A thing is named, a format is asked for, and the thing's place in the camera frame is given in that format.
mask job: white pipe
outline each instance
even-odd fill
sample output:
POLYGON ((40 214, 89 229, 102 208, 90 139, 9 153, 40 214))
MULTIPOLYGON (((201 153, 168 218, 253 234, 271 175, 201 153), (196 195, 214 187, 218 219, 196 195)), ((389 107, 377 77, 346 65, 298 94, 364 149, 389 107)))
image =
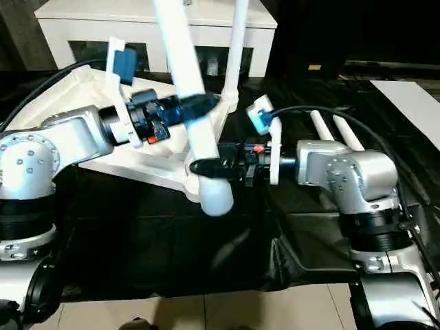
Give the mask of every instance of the white pipe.
POLYGON ((238 84, 240 76, 241 57, 243 54, 243 44, 245 41, 248 7, 249 0, 235 1, 234 23, 232 25, 225 86, 223 88, 223 91, 221 92, 221 97, 225 98, 226 100, 230 100, 231 103, 238 103, 239 101, 238 84))
MULTIPOLYGON (((182 0, 153 2, 177 96, 185 98, 194 94, 204 94, 205 87, 182 0)), ((195 160, 219 156, 214 130, 208 116, 187 122, 186 131, 195 160)), ((234 198, 229 182, 206 177, 199 177, 199 182, 200 204, 207 215, 224 215, 232 208, 234 198)))
POLYGON ((351 127, 344 118, 338 115, 333 115, 333 120, 335 121, 335 124, 339 132, 341 132, 342 138, 344 139, 345 144, 347 146, 349 146, 350 148, 356 151, 365 150, 364 147, 362 146, 362 143, 360 143, 358 137, 351 130, 351 127))
POLYGON ((329 128, 325 124, 325 121, 322 119, 321 114, 318 110, 313 110, 310 112, 310 117, 313 120, 313 124, 315 125, 316 130, 318 131, 319 138, 323 141, 334 141, 332 134, 329 131, 329 128))

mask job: white plastic tube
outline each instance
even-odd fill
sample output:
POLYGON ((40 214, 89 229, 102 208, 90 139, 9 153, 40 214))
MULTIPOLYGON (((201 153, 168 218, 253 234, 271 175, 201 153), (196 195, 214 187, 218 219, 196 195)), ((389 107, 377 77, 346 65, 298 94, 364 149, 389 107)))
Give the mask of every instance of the white plastic tube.
MULTIPOLYGON (((177 96, 204 94, 199 63, 195 53, 182 0, 153 0, 168 56, 177 96)), ((208 116, 186 123, 188 141, 195 160, 219 156, 212 123, 208 116)), ((226 180, 199 177, 200 204, 210 216, 227 213, 234 204, 231 186, 226 180)))
POLYGON ((358 137, 351 130, 351 127, 344 118, 338 115, 333 115, 333 120, 335 121, 339 132, 341 132, 342 138, 347 146, 356 151, 365 150, 362 143, 360 143, 358 137))
POLYGON ((332 134, 329 131, 329 128, 325 124, 325 121, 322 119, 321 114, 318 110, 313 110, 310 112, 310 117, 313 120, 313 124, 318 132, 319 138, 323 141, 334 141, 332 134))
POLYGON ((228 66, 226 68, 225 86, 221 92, 222 98, 238 102, 239 100, 239 76, 241 56, 246 32, 246 19, 248 17, 249 0, 236 0, 234 11, 234 23, 231 32, 229 47, 228 66))

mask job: black cable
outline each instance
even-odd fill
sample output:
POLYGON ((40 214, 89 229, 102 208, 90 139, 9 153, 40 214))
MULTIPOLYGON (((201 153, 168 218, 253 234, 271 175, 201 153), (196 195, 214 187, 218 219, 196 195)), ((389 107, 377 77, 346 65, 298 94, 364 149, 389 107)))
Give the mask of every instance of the black cable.
MULTIPOLYGON (((351 123, 355 124, 356 126, 360 127, 361 129, 366 131, 375 140, 375 142, 380 146, 382 151, 387 156, 389 156, 392 160, 394 160, 393 152, 386 145, 385 140, 380 135, 378 135, 376 132, 374 132, 372 129, 370 129, 368 126, 366 126, 363 122, 361 122, 361 121, 355 119, 354 117, 352 117, 346 113, 343 113, 341 111, 338 111, 338 110, 335 110, 332 108, 328 108, 328 107, 321 107, 321 106, 315 106, 315 105, 297 105, 297 106, 285 107, 285 108, 282 108, 279 110, 275 110, 272 112, 272 117, 277 117, 282 113, 301 113, 301 112, 308 112, 308 111, 312 111, 312 110, 319 110, 319 111, 323 111, 323 112, 331 113, 333 115, 340 116, 341 118, 344 118, 348 122, 351 122, 351 123)), ((412 217, 411 217, 411 214, 409 213, 408 205, 407 205, 406 199, 405 199, 405 195, 402 190, 402 185, 401 185, 398 177, 397 177, 397 187, 396 188, 397 188, 397 194, 399 196, 401 208, 404 213, 404 218, 410 222, 412 217)), ((414 242, 416 243, 421 255, 423 256, 423 259, 425 260, 427 266, 430 268, 430 270, 432 272, 432 277, 434 278, 434 281, 435 281, 437 287, 440 287, 440 275, 439 275, 436 267, 434 266, 432 259, 429 257, 428 251, 426 250, 424 243, 422 242, 420 236, 416 233, 414 226, 412 224, 410 224, 409 226, 404 226, 403 229, 410 231, 412 237, 414 238, 414 242)))
POLYGON ((28 96, 26 96, 20 103, 17 105, 14 110, 7 116, 4 122, 0 124, 0 132, 5 131, 6 127, 11 123, 11 121, 15 118, 15 116, 24 108, 24 106, 35 99, 37 96, 39 96, 41 93, 43 93, 47 88, 51 87, 59 78, 63 77, 65 74, 68 74, 73 69, 76 69, 77 67, 82 67, 83 65, 88 64, 96 64, 96 63, 105 63, 105 59, 92 59, 92 60, 83 60, 81 62, 74 63, 72 65, 69 65, 68 67, 65 67, 64 69, 61 69, 60 71, 56 72, 52 76, 50 76, 45 82, 43 82, 41 85, 39 85, 37 88, 35 88, 33 91, 30 92, 28 96))

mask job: floor tile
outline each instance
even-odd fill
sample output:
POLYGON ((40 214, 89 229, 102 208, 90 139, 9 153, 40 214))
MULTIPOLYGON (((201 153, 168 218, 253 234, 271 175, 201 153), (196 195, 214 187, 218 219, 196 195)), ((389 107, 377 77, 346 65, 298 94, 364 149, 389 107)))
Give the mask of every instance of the floor tile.
POLYGON ((160 330, 204 329, 203 296, 78 302, 65 305, 59 330, 117 330, 141 317, 160 330))
POLYGON ((34 324, 31 330, 57 330, 58 322, 61 319, 61 315, 64 310, 64 304, 61 304, 57 311, 46 320, 44 323, 34 324))
POLYGON ((327 286, 338 310, 344 330, 356 330, 355 319, 350 306, 349 286, 347 284, 328 284, 327 286))
POLYGON ((342 330, 325 285, 278 292, 241 291, 206 296, 207 330, 342 330))

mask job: black clamp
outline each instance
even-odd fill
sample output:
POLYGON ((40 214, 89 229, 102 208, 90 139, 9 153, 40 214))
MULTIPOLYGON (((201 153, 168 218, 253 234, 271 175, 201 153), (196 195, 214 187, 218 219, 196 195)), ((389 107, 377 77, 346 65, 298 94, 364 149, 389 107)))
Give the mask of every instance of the black clamp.
POLYGON ((218 144, 220 158, 199 159, 190 165, 196 175, 211 179, 241 181, 252 187, 270 167, 270 147, 265 144, 218 144))

